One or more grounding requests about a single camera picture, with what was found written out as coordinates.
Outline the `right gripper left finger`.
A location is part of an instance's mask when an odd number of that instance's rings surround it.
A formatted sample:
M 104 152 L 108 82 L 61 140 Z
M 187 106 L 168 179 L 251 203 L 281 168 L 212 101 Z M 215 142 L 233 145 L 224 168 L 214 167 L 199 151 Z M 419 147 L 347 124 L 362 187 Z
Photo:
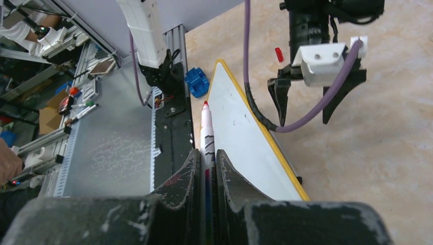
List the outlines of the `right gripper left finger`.
M 200 152 L 139 197 L 37 198 L 18 213 L 2 244 L 199 244 Z

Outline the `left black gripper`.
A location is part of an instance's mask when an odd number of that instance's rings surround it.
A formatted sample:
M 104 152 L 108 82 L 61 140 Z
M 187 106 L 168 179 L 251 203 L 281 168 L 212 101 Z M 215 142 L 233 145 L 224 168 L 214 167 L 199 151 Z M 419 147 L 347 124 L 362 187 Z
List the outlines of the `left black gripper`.
M 368 25 L 383 15 L 384 1 L 284 1 L 280 3 L 280 9 L 289 13 L 290 64 L 280 69 L 277 77 L 269 79 L 267 84 L 277 109 L 279 124 L 283 127 L 291 81 L 303 80 L 300 68 L 292 66 L 298 48 L 303 45 L 339 42 L 338 23 Z M 346 45 L 343 57 L 346 59 L 349 49 L 358 40 L 363 44 L 355 56 L 354 64 L 344 71 L 346 80 L 322 111 L 322 123 L 325 125 L 347 94 L 367 80 L 367 70 L 360 64 L 367 51 L 366 36 L 353 37 L 350 44 Z

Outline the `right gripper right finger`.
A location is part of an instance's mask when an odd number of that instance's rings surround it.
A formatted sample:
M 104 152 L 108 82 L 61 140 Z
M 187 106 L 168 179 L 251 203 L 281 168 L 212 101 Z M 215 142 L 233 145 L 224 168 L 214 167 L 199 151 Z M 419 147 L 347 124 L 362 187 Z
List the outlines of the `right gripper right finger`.
M 393 244 L 380 215 L 359 202 L 276 201 L 218 150 L 216 244 Z

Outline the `red marker cap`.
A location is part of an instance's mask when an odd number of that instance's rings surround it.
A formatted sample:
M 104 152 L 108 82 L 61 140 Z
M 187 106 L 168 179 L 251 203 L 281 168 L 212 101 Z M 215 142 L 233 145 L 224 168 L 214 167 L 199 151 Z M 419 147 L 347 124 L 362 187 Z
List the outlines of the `red marker cap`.
M 283 55 L 282 50 L 279 47 L 276 47 L 274 50 L 275 50 L 275 54 L 276 54 L 278 62 L 282 63 L 284 61 L 284 55 Z

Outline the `red white marker pen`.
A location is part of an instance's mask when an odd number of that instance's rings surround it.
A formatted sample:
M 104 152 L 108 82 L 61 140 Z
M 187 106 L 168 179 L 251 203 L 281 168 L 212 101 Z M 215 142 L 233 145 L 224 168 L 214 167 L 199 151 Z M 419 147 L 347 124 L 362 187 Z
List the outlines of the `red white marker pen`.
M 201 244 L 214 244 L 213 237 L 213 181 L 215 167 L 214 131 L 212 114 L 207 101 L 201 112 L 200 128 L 200 222 Z

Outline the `white whiteboard yellow edge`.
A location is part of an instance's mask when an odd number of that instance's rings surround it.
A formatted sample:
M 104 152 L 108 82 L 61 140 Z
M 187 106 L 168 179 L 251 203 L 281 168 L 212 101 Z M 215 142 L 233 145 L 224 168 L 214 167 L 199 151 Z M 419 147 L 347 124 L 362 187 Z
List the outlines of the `white whiteboard yellow edge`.
M 271 133 L 252 114 L 245 93 L 223 59 L 215 62 L 206 100 L 215 148 L 226 152 L 238 173 L 274 200 L 309 200 Z

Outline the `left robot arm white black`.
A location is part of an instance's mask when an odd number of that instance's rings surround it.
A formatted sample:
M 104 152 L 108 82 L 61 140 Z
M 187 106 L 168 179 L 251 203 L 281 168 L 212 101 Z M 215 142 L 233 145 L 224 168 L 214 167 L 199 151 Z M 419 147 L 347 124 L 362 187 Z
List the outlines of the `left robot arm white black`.
M 173 69 L 175 54 L 164 41 L 159 11 L 155 1 L 119 1 L 130 30 L 131 54 L 150 86 L 166 95 L 181 90 L 182 79 Z M 268 90 L 279 116 L 274 124 L 259 110 L 249 81 L 249 44 L 251 2 L 245 1 L 243 77 L 246 98 L 256 119 L 269 131 L 288 133 L 322 114 L 327 124 L 341 101 L 364 83 L 367 71 L 361 60 L 366 55 L 368 39 L 355 36 L 346 45 L 338 41 L 338 23 L 365 26 L 384 13 L 384 1 L 283 1 L 279 8 L 289 16 L 290 63 L 268 80 Z M 285 124 L 288 91 L 292 81 L 308 87 L 322 87 L 321 100 L 301 119 Z

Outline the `person's hand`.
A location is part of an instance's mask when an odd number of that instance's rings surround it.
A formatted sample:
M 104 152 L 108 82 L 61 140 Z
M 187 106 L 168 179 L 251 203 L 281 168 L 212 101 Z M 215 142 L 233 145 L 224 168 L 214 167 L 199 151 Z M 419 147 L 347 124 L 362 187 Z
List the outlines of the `person's hand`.
M 10 181 L 22 172 L 22 160 L 1 138 L 1 184 Z

